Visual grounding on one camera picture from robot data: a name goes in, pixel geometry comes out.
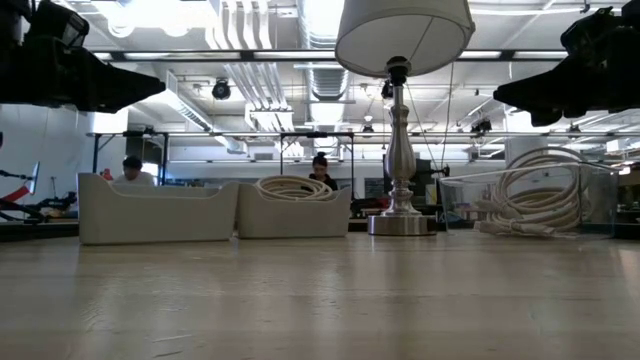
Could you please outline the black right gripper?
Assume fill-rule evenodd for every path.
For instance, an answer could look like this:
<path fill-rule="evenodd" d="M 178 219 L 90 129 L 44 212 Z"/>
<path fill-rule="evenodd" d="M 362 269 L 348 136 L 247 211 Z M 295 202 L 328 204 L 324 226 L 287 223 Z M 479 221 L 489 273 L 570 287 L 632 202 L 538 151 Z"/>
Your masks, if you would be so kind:
<path fill-rule="evenodd" d="M 552 70 L 500 85 L 493 98 L 528 112 L 533 127 L 579 118 L 579 81 L 579 99 L 588 110 L 640 109 L 640 31 L 615 28 L 583 44 L 574 56 L 578 61 L 568 57 Z"/>

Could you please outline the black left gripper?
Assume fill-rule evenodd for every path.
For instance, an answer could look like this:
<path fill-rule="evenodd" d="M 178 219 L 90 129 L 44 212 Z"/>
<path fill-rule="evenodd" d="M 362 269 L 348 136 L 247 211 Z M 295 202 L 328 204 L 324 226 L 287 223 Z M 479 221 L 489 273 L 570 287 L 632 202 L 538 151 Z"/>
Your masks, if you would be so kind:
<path fill-rule="evenodd" d="M 73 105 L 117 113 L 166 90 L 157 77 L 114 67 L 87 53 L 86 35 L 67 29 L 60 37 L 31 34 L 19 44 L 9 32 L 0 33 L 0 104 Z"/>

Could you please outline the person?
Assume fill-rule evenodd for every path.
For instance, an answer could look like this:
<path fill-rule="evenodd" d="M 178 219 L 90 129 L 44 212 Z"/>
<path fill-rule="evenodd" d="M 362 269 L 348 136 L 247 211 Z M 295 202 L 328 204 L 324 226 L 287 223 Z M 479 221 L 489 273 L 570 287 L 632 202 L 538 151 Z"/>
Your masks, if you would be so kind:
<path fill-rule="evenodd" d="M 112 183 L 119 185 L 154 186 L 154 176 L 142 170 L 143 163 L 136 156 L 128 156 L 122 162 L 123 174 L 115 178 Z"/>
<path fill-rule="evenodd" d="M 331 190 L 337 191 L 336 181 L 328 174 L 328 160 L 324 152 L 318 152 L 312 161 L 313 172 L 309 175 L 310 179 L 317 180 L 327 185 Z"/>

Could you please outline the black red background equipment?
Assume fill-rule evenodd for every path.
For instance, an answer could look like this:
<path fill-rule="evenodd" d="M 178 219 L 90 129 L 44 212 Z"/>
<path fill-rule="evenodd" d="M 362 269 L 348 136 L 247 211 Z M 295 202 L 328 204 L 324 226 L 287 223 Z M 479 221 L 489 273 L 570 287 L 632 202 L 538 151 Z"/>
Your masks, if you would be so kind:
<path fill-rule="evenodd" d="M 33 204 L 21 204 L 20 201 L 24 197 L 35 194 L 38 175 L 29 176 L 0 170 L 0 177 L 23 181 L 23 185 L 17 190 L 0 196 L 0 220 L 32 225 L 43 224 L 53 218 L 66 216 L 78 201 L 77 193 L 70 191 L 64 197 L 54 196 Z"/>

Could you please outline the silver table lamp white shade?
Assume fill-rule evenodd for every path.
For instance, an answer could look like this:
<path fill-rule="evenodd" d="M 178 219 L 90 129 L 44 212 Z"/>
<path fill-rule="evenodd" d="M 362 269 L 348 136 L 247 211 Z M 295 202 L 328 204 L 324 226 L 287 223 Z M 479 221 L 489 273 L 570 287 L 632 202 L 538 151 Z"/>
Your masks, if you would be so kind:
<path fill-rule="evenodd" d="M 419 237 L 437 232 L 433 216 L 412 205 L 416 158 L 407 131 L 408 78 L 454 62 L 475 31 L 468 0 L 345 0 L 335 45 L 336 61 L 361 76 L 384 78 L 392 89 L 390 142 L 384 169 L 391 178 L 389 207 L 368 218 L 372 236 Z"/>

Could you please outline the black metal workstation frame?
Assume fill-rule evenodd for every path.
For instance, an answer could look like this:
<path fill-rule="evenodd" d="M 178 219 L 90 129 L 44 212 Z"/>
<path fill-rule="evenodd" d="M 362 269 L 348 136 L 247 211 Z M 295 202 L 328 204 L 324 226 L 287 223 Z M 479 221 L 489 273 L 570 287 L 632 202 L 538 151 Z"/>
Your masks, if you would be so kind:
<path fill-rule="evenodd" d="M 350 179 L 351 186 L 355 185 L 355 133 L 354 132 L 320 132 L 320 131 L 311 131 L 311 132 L 156 132 L 151 130 L 145 131 L 124 131 L 120 133 L 95 133 L 89 132 L 86 134 L 87 137 L 93 139 L 93 152 L 92 152 L 92 172 L 96 173 L 98 171 L 98 156 L 99 152 L 102 150 L 104 146 L 106 146 L 112 139 L 116 137 L 123 138 L 154 138 L 161 137 L 161 166 L 160 166 L 160 183 L 164 185 L 166 183 L 166 176 L 168 170 L 169 163 L 169 147 L 170 140 L 172 137 L 182 137 L 182 138 L 213 138 L 214 140 L 221 143 L 226 138 L 232 139 L 257 139 L 257 138 L 269 138 L 269 139 L 277 139 L 279 144 L 279 152 L 280 152 L 280 160 L 279 160 L 279 170 L 280 174 L 284 174 L 284 141 L 287 138 L 307 138 L 307 139 L 320 139 L 320 138 L 341 138 L 346 137 L 349 142 L 349 151 L 351 153 L 350 156 Z"/>

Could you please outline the silver ventilation duct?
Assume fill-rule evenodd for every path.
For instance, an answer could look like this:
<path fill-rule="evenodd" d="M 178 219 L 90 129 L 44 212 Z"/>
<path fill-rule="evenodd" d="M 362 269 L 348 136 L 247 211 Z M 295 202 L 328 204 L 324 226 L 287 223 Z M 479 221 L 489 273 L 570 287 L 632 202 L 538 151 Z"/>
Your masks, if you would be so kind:
<path fill-rule="evenodd" d="M 345 0 L 296 0 L 301 46 L 334 52 Z M 349 72 L 336 68 L 306 71 L 312 98 L 338 101 L 346 93 Z"/>

